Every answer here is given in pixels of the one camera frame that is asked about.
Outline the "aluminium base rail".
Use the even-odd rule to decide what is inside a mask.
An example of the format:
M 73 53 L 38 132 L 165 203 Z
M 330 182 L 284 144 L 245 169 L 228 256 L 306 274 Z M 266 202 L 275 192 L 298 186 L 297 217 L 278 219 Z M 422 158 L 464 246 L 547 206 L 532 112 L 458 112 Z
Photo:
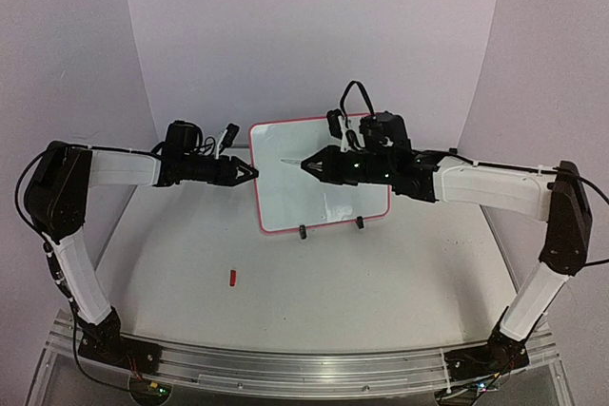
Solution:
M 28 405 L 202 404 L 208 400 L 322 405 L 570 405 L 560 355 L 546 322 L 526 344 L 529 363 L 501 375 L 464 378 L 453 347 L 290 354 L 163 341 L 131 341 L 146 353 L 136 371 L 76 358 L 82 338 L 72 317 L 59 312 L 50 327 L 29 388 Z

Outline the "pink framed whiteboard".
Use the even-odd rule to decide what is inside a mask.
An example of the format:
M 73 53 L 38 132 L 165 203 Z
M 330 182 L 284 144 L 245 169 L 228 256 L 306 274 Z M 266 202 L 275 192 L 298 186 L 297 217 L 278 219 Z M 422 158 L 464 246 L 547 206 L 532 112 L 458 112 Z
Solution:
M 390 188 L 334 184 L 322 160 L 302 166 L 327 146 L 339 148 L 324 116 L 262 122 L 248 132 L 259 226 L 267 235 L 298 232 L 386 216 Z

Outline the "red marker cap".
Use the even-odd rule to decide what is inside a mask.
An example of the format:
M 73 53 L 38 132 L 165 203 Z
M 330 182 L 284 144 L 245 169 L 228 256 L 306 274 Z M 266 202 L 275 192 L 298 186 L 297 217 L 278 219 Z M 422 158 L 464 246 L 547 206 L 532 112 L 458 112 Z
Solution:
M 229 286 L 235 287 L 237 283 L 237 271 L 231 270 L 229 274 Z

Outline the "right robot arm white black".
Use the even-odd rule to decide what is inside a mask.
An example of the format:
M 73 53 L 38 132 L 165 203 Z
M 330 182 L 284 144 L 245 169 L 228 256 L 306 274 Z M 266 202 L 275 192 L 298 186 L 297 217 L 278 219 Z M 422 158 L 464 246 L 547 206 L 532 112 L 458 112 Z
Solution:
M 383 184 L 397 196 L 427 203 L 473 203 L 545 222 L 537 264 L 502 313 L 486 343 L 447 353 L 452 379 L 503 374 L 528 363 L 526 341 L 562 286 L 587 263 L 592 211 L 577 167 L 490 164 L 455 150 L 415 150 L 399 115 L 362 117 L 353 130 L 331 110 L 327 122 L 339 145 L 328 145 L 300 163 L 322 183 Z

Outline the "black left whiteboard stand foot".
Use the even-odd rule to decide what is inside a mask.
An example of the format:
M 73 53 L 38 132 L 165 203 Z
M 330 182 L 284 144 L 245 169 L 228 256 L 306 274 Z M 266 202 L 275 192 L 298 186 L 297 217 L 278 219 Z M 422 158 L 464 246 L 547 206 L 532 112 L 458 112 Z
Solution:
M 306 227 L 303 224 L 299 226 L 299 236 L 301 240 L 305 240 L 307 238 Z

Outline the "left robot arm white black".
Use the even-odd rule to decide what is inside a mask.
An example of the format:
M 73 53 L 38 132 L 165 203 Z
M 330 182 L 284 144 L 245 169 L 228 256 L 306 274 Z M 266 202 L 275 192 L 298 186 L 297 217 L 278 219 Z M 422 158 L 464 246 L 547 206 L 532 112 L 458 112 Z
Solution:
M 69 302 L 94 354 L 130 363 L 139 350 L 121 335 L 121 321 L 97 279 L 84 240 L 88 192 L 97 186 L 171 187 L 183 181 L 234 187 L 258 170 L 226 149 L 239 132 L 230 124 L 206 146 L 203 130 L 174 121 L 150 151 L 51 142 L 26 168 L 29 183 L 16 190 L 20 217 L 43 240 L 49 271 Z

